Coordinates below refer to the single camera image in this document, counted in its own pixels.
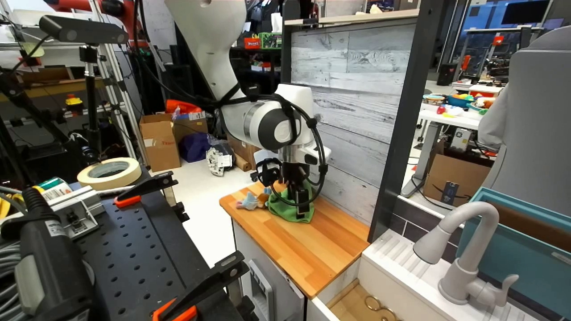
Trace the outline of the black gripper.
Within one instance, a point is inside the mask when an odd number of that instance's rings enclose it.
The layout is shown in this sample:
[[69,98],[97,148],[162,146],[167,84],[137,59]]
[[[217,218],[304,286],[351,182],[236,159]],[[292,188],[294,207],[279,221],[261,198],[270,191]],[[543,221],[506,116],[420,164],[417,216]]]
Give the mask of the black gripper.
[[299,161],[285,159],[278,152],[253,154],[251,180],[258,182],[269,204],[311,204],[324,186],[327,171],[326,150],[310,148]]

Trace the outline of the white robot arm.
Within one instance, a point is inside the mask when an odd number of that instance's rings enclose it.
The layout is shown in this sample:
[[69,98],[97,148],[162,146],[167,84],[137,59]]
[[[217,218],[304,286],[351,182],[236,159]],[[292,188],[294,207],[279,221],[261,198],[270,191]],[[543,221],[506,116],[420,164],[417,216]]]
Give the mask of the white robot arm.
[[286,205],[308,205],[322,188],[327,148],[311,114],[311,91],[278,84],[272,93],[245,88],[231,61],[247,18],[247,0],[163,0],[208,95],[203,105],[219,113],[224,130],[269,152],[256,180]]

